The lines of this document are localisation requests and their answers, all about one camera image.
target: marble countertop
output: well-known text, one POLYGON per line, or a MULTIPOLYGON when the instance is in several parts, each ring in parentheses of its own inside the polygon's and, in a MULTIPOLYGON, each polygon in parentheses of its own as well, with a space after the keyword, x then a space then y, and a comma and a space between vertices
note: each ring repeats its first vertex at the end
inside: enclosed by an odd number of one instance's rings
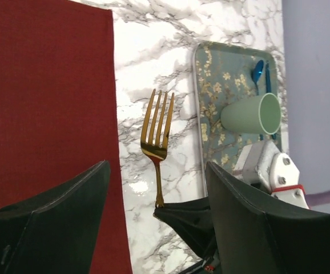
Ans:
POLYGON ((162 163, 166 203, 204 196, 191 62, 202 40, 274 56, 284 109, 282 142, 288 144, 281 0, 76 1, 113 11, 119 149, 133 273, 178 273, 199 259, 170 227, 152 217, 155 169, 139 145, 151 91, 175 93, 169 153, 162 163))

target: green tray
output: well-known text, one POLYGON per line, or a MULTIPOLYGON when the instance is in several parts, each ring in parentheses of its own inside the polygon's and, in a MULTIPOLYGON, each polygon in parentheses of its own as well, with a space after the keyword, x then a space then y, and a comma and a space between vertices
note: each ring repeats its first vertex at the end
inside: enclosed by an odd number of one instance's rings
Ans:
MULTIPOLYGON (((269 62, 271 90, 277 95, 276 64, 270 53, 209 41, 198 45, 194 56, 194 81, 203 172, 207 161, 232 172, 242 148, 259 141, 256 134, 231 132, 220 122, 223 107, 256 95, 251 72, 259 60, 269 62)), ((258 86, 259 94, 265 94, 265 72, 258 86)), ((281 149, 280 130, 276 136, 274 142, 281 149)))

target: red placemat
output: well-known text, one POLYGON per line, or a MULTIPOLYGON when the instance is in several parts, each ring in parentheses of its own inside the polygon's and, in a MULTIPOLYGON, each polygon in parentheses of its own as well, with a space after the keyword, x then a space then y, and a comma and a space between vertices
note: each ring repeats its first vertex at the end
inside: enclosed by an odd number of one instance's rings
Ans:
POLYGON ((91 273, 131 273, 116 120, 112 13, 0 1, 0 208, 109 160, 91 273))

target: fork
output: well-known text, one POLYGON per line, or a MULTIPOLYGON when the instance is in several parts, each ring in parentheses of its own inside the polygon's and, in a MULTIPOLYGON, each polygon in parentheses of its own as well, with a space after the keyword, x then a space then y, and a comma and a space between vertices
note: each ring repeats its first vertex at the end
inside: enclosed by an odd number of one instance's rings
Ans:
POLYGON ((156 131, 156 138, 154 143, 154 132, 155 132, 155 124, 156 119, 158 117, 159 107, 160 107, 160 99, 162 91, 159 91, 158 95, 158 101, 156 103, 154 116, 152 117, 152 123, 150 127, 150 133, 148 135, 148 140, 146 141, 147 136, 147 128, 150 124, 150 116, 151 116, 151 110, 152 110, 152 104, 154 102, 156 89, 153 90, 150 98, 150 102, 148 103, 146 114, 144 116, 143 121, 143 127, 141 132, 141 150, 142 152, 151 159, 151 161, 154 163, 155 171, 156 171, 156 202, 155 202, 155 208, 157 207, 164 207, 164 197, 162 192, 162 186, 161 186, 161 173, 160 173, 160 162, 164 161, 167 156, 167 145, 169 140, 169 132, 170 132, 170 124, 171 124, 171 118, 172 118, 172 109, 174 107, 174 93, 171 95, 170 105, 167 113, 166 123, 165 123, 165 129, 164 129, 164 135, 163 140, 160 145, 160 137, 161 137, 161 129, 163 125, 164 115, 165 115, 165 108, 166 108, 166 99, 167 99, 167 92, 165 92, 159 123, 158 123, 158 129, 156 131))

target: gray wall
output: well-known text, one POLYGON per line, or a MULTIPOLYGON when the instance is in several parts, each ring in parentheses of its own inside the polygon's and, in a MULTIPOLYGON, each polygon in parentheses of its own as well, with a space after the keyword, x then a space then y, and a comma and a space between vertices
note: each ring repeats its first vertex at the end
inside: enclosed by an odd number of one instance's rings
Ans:
POLYGON ((307 193, 330 190, 330 0, 283 0, 283 17, 291 158, 307 193))

